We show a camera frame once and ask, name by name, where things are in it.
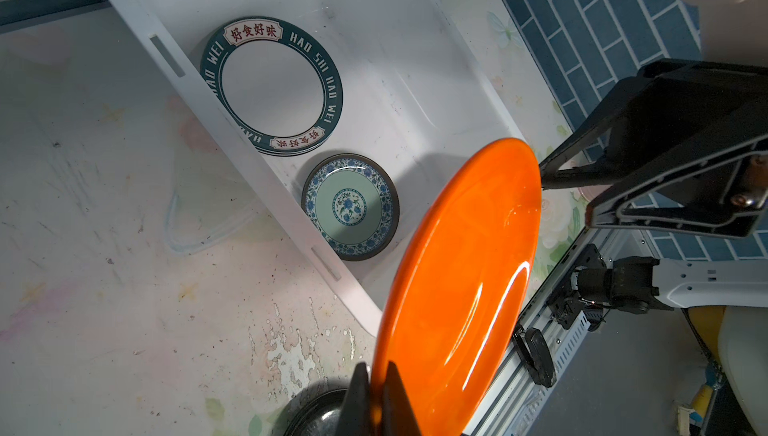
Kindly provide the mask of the orange plastic plate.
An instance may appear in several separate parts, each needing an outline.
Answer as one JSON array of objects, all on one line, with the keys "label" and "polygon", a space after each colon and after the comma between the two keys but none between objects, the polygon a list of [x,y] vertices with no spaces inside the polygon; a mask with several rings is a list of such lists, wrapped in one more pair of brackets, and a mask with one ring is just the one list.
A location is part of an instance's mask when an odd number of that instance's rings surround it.
[{"label": "orange plastic plate", "polygon": [[439,194],[396,272],[379,327],[371,383],[400,374],[419,430],[458,435],[504,357],[538,244],[541,177],[531,148],[495,141]]}]

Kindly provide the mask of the green blue floral plate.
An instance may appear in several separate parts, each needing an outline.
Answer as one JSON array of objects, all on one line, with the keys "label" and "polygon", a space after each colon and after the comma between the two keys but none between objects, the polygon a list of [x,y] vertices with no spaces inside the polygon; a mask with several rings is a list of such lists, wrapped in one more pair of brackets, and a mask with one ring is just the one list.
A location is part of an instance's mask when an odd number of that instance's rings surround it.
[{"label": "green blue floral plate", "polygon": [[353,153],[317,164],[305,181],[300,205],[344,261],[364,261],[381,253],[399,224],[399,197],[392,179],[373,160]]}]

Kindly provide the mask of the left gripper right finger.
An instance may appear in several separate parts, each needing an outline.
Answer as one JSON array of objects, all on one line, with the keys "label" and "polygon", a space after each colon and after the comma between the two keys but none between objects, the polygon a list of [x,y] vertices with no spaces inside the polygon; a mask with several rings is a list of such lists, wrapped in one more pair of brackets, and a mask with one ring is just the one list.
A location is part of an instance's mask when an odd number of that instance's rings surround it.
[{"label": "left gripper right finger", "polygon": [[389,362],[382,393],[381,434],[384,436],[420,436],[403,381],[394,362]]}]

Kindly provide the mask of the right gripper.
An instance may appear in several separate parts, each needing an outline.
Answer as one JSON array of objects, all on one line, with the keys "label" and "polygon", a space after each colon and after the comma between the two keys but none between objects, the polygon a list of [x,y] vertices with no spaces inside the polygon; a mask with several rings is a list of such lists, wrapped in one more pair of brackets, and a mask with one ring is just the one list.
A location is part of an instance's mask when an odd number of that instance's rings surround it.
[{"label": "right gripper", "polygon": [[662,59],[617,83],[540,165],[546,190],[608,186],[591,228],[741,239],[767,216],[767,71]]}]

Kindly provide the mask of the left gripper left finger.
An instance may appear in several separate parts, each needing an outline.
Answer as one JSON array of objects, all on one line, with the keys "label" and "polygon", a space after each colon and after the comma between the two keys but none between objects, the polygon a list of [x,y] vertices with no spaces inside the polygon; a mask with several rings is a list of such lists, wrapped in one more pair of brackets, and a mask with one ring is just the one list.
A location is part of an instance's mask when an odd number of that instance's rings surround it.
[{"label": "left gripper left finger", "polygon": [[336,423],[336,436],[370,436],[373,434],[371,416],[371,386],[368,367],[358,363],[353,371]]}]

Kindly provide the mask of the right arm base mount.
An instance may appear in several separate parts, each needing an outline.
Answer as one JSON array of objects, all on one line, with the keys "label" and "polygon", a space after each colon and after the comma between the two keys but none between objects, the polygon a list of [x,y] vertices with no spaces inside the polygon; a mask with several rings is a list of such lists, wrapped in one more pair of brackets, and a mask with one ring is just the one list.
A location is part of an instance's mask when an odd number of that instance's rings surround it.
[{"label": "right arm base mount", "polygon": [[597,246],[587,244],[546,300],[555,321],[570,329],[583,315],[589,332],[599,329],[610,306],[610,274]]}]

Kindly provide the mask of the green rimmed white plate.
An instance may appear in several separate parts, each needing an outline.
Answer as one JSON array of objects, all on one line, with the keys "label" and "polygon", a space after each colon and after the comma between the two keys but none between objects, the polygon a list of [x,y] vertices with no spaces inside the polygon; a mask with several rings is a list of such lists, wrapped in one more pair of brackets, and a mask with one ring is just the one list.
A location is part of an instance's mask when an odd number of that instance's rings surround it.
[{"label": "green rimmed white plate", "polygon": [[293,157],[323,145],[344,106],[340,72],[307,31],[270,17],[231,21],[202,50],[199,73],[260,153]]}]

